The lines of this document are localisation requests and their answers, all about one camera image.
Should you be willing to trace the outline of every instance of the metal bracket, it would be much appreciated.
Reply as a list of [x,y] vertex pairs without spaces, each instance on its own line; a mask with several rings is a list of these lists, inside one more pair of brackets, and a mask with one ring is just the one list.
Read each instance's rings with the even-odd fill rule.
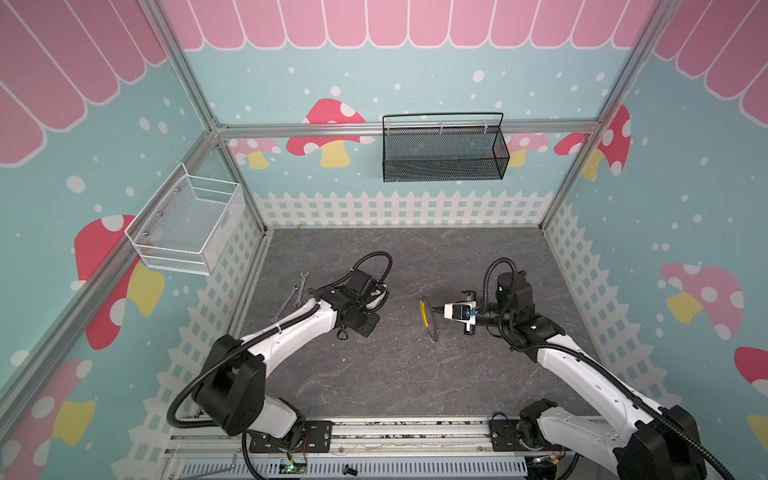
[[[304,424],[306,429],[306,452],[328,453],[330,452],[333,422],[309,421]],[[274,444],[271,435],[252,435],[248,452],[251,453],[284,453]]]

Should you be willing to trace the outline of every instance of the mushroom illustration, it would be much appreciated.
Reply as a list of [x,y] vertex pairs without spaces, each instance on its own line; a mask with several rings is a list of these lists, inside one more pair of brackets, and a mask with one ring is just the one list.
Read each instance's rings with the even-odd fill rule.
[[254,170],[262,170],[270,166],[270,162],[266,161],[262,152],[273,154],[282,152],[272,138],[233,138],[228,145],[239,165],[245,165],[247,158],[248,166]]
[[32,407],[2,446],[5,480],[38,480],[48,463],[51,439],[80,442],[96,410],[93,402],[67,398],[93,367],[91,360],[68,360],[54,372]]
[[681,290],[667,298],[667,306],[682,323],[690,324],[694,317],[706,311],[717,335],[728,340],[741,325],[744,297],[739,280],[728,270],[710,266],[665,263],[661,266],[665,282]]
[[768,396],[768,352],[742,346],[733,354],[733,363],[751,386]]
[[[133,217],[114,215],[86,225],[74,239],[74,258],[78,266],[78,279],[73,289],[88,281],[101,261],[122,238],[123,228]],[[88,344],[94,350],[105,349],[120,333],[127,299],[132,300],[142,316],[152,314],[165,288],[165,276],[152,272],[139,259],[128,267],[127,272],[110,292],[91,322],[85,328]]]
[[[585,134],[575,132],[568,135],[554,146],[557,155],[569,155],[578,151],[584,143]],[[618,175],[624,169],[629,156],[629,147],[632,141],[632,121],[629,110],[623,105],[619,107],[611,125],[603,134],[598,147],[587,159],[587,163],[581,172],[584,178],[594,181],[598,177],[598,166],[605,159],[611,168],[613,175]]]
[[[332,98],[318,100],[306,118],[304,124],[362,124],[366,121],[354,108]],[[288,151],[302,156],[311,154],[318,148],[323,152],[320,165],[325,168],[343,168],[349,165],[349,155],[344,149],[345,141],[361,144],[373,143],[373,137],[318,137],[291,138],[288,140]]]
[[517,168],[525,165],[525,152],[537,151],[543,154],[549,150],[549,139],[546,134],[511,134],[506,138],[509,149],[507,168]]
[[747,423],[750,424],[752,432],[757,437],[757,441],[768,452],[768,417],[761,415],[749,415],[746,418]]

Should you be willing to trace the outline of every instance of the ventilation grille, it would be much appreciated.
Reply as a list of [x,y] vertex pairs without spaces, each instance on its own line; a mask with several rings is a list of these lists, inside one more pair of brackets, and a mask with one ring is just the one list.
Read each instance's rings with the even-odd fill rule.
[[[271,478],[342,478],[344,465],[358,472],[359,477],[387,478],[444,478],[449,477],[522,477],[528,474],[524,457],[421,457],[421,458],[308,458],[305,475],[280,474],[282,458],[252,458],[253,465],[261,475]],[[215,472],[227,468],[231,463],[225,458],[187,458],[181,470],[180,479]],[[243,479],[252,480],[248,470],[239,458],[235,468],[205,477],[208,480]]]

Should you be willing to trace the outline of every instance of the white wire basket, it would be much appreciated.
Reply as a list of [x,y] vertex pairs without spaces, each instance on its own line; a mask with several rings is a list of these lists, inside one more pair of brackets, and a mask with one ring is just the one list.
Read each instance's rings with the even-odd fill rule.
[[189,175],[184,164],[165,185],[125,234],[149,268],[210,275],[243,215],[243,188]]

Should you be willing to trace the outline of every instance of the white picket fence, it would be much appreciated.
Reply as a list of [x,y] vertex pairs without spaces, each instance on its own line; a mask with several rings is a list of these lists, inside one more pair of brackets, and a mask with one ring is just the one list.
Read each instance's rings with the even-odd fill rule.
[[637,338],[640,325],[627,318],[630,306],[619,303],[618,286],[608,282],[609,270],[600,268],[600,255],[591,252],[592,241],[578,227],[573,205],[564,205],[548,228],[555,259],[576,299],[600,360],[610,371],[662,405],[680,403],[682,397],[664,387],[667,370],[654,367],[651,345]]
[[416,196],[397,192],[385,197],[379,192],[371,197],[363,192],[359,197],[351,193],[339,197],[331,193],[323,197],[304,193],[282,197],[270,193],[266,198],[253,195],[264,221],[272,227],[440,227],[505,225],[530,227],[538,225],[552,200],[552,192],[543,197],[534,192],[508,196],[502,192],[493,197],[491,192],[478,196],[471,192],[462,197],[459,192],[446,196],[440,192],[432,197],[429,192]]
[[[258,236],[257,226],[246,210],[216,268],[206,277],[205,290],[197,291],[197,307],[188,309],[190,324],[179,329],[178,348],[168,350],[170,366],[157,374],[157,395],[144,400],[144,423],[128,431],[133,442],[131,450],[111,466],[118,480],[155,478],[170,441],[170,426],[165,422],[170,401],[200,373],[211,345],[226,332],[238,292],[245,283],[248,261],[256,252]],[[191,399],[187,399],[178,415],[191,415],[193,407]]]

